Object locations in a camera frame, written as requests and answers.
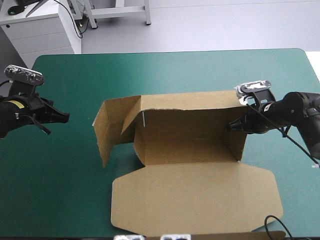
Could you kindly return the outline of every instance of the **cabinet drawer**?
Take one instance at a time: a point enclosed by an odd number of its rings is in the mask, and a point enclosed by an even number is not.
[[[24,61],[28,69],[31,69],[36,61],[36,59],[42,55],[58,55],[58,54],[73,54],[74,51],[72,47],[64,47],[58,49],[51,49],[46,51],[36,51],[31,53],[20,54],[20,57]]]
[[[71,47],[65,32],[12,39],[11,43],[19,54]]]
[[[59,17],[22,21],[1,25],[10,40],[64,32]]]

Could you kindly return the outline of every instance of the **white cabinet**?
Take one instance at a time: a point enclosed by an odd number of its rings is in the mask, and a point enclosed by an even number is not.
[[[67,0],[60,2],[69,9]],[[10,16],[7,10],[15,1],[4,0],[0,10],[0,26],[26,66],[31,69],[42,55],[81,54],[81,39],[68,12],[55,1],[48,1],[26,17],[35,4],[27,6],[23,13]]]

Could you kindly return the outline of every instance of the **computer mouse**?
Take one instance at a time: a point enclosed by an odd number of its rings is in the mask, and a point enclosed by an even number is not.
[[[17,15],[25,11],[24,6],[12,6],[8,9],[9,15]]]

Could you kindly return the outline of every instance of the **gray floor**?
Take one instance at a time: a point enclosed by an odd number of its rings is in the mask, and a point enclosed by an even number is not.
[[[114,0],[92,0],[96,8]],[[127,0],[126,5],[143,3]],[[82,53],[176,52],[301,48],[320,51],[320,0],[150,0],[143,16],[98,19],[82,40]],[[23,62],[0,30],[3,69]]]

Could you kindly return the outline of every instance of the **yellow label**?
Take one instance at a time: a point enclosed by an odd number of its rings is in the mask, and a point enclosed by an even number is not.
[[[20,109],[23,109],[25,107],[21,102],[18,102],[18,101],[15,101],[15,100],[9,100],[9,101],[6,101],[6,102],[12,103],[12,104],[16,105]]]

